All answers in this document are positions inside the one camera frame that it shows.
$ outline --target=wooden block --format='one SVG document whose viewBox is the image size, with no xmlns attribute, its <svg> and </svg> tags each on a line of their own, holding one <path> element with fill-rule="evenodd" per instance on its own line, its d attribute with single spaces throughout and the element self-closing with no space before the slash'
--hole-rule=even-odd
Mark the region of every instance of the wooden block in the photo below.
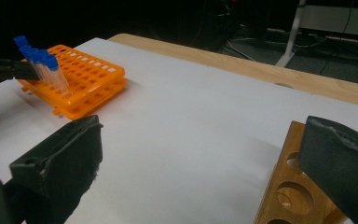
<svg viewBox="0 0 358 224">
<path fill-rule="evenodd" d="M 254 224 L 335 224 L 347 219 L 298 164 L 304 129 L 305 124 L 292 121 Z"/>
</svg>

